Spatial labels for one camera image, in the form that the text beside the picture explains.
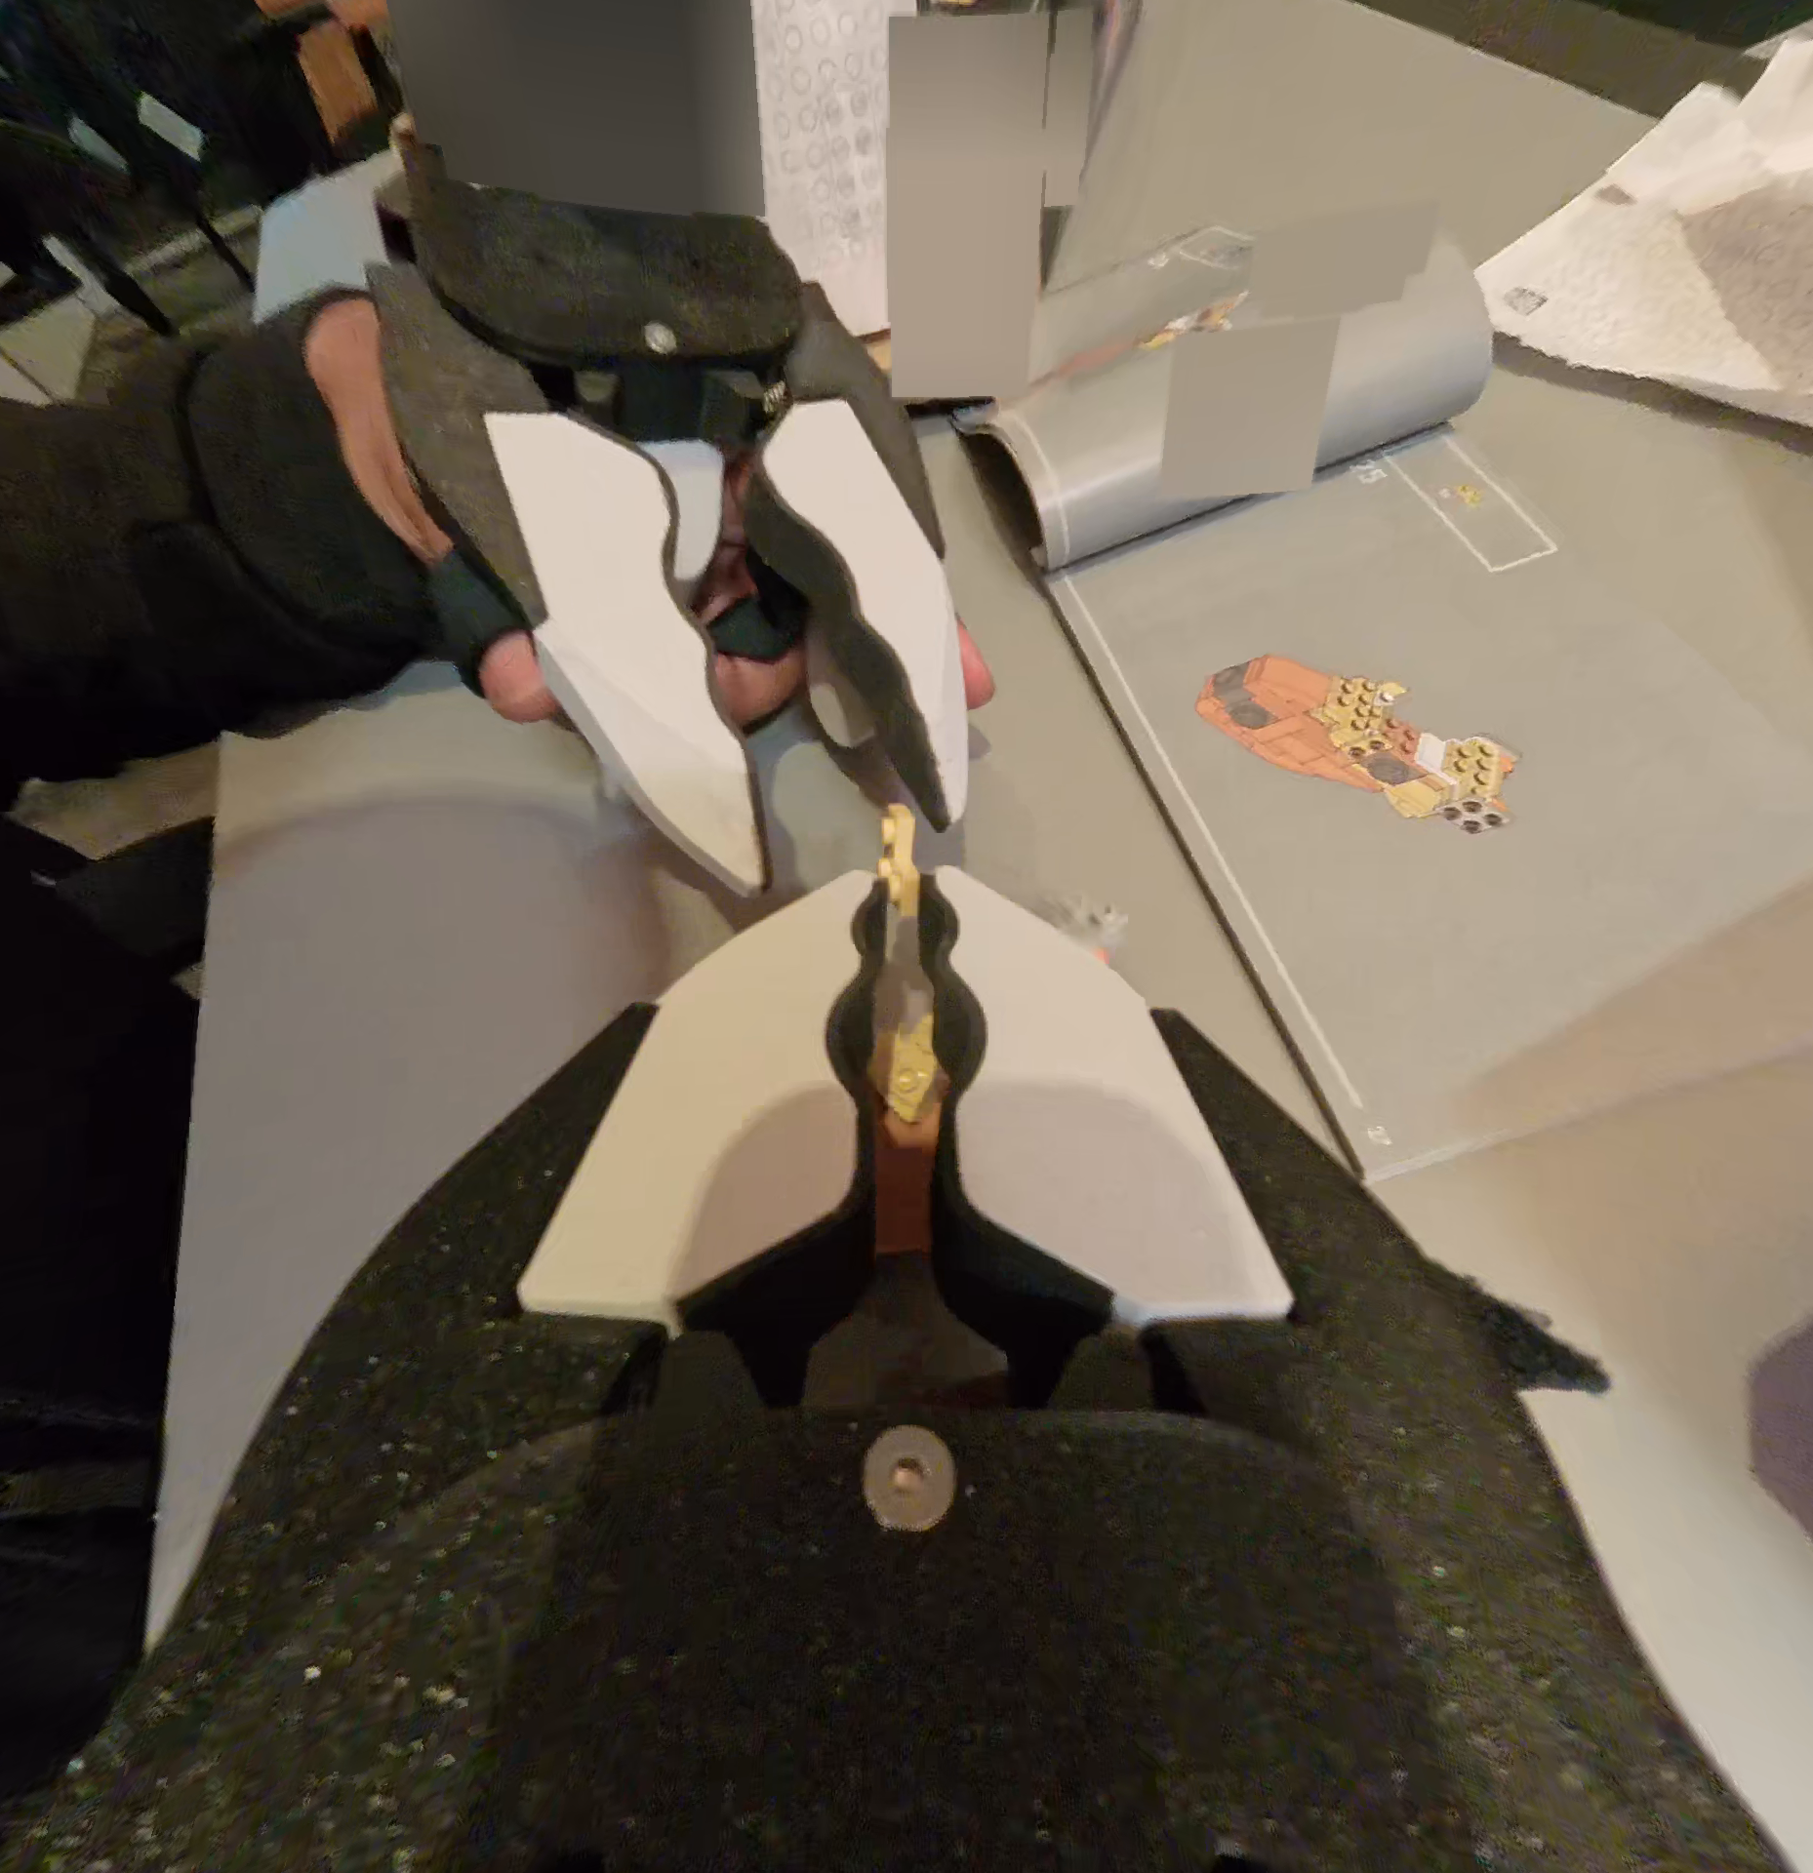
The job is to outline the white paper bag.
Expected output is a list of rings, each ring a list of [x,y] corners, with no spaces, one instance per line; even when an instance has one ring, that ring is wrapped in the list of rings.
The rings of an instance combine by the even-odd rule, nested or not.
[[[892,10],[753,2],[763,220],[859,339],[888,330]]]
[[[1813,31],[1696,86],[1477,269],[1497,334],[1813,431]]]

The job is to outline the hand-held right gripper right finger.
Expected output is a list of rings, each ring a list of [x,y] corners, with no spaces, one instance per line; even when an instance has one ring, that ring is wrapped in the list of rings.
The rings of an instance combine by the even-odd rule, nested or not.
[[[1284,1321],[1292,1288],[1153,1013],[1091,938],[958,866],[919,894],[960,1219],[1132,1329]]]

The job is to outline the person's left hand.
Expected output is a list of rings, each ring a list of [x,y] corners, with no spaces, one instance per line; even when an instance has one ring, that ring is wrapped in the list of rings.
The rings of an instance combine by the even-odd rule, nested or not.
[[[367,299],[349,297],[320,310],[308,326],[303,359],[332,414],[338,449],[361,499],[425,568],[451,556],[453,540],[427,511],[412,480],[386,396],[383,328]],[[751,597],[748,540],[740,499],[749,470],[728,468],[718,544],[699,585],[697,620],[710,628],[734,603]],[[509,630],[476,659],[476,681],[496,714],[515,724],[560,716],[533,638]],[[806,681],[806,654],[790,650],[775,661],[712,656],[712,681],[724,712],[738,728],[753,728],[796,697]]]

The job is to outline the grey instruction booklet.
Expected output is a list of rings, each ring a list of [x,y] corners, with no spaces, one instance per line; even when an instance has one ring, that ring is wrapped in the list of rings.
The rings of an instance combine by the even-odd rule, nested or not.
[[[1224,228],[1085,275],[956,425],[1352,1159],[1813,1046],[1813,453],[1491,365],[1440,242],[1345,320],[1308,486],[1175,499],[1171,347],[1245,285]]]

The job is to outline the brown tan brick model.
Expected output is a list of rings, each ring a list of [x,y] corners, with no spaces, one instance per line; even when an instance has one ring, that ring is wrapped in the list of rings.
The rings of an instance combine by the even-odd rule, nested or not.
[[[921,962],[915,837],[917,819],[908,806],[882,812],[876,876],[888,907],[867,1069],[878,1255],[931,1251],[933,1171],[947,1089],[935,1050],[935,991]]]

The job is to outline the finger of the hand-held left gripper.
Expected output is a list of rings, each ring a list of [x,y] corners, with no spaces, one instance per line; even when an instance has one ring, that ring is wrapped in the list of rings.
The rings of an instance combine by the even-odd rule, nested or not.
[[[742,517],[761,564],[800,595],[806,695],[839,747],[876,743],[919,816],[966,812],[968,700],[956,603],[847,402],[796,402],[761,437]]]
[[[545,679],[603,777],[742,897],[771,882],[746,741],[714,687],[689,599],[724,521],[722,453],[642,447],[572,412],[484,418],[539,583]]]

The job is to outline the black chair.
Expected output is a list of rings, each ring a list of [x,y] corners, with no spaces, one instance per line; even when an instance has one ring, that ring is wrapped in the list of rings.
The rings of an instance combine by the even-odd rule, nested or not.
[[[254,291],[254,271],[207,207],[201,162],[158,133],[133,123],[123,150],[100,152],[102,137],[70,133],[0,113],[0,330],[94,283],[103,300],[158,338],[176,334],[170,316],[113,252],[119,211],[154,201]]]

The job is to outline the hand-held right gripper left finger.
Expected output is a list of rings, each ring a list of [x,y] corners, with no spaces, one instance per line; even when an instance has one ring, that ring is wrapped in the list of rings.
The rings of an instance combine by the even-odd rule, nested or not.
[[[685,1301],[857,1188],[888,888],[851,870],[656,1003],[519,1276],[529,1315],[683,1327]]]

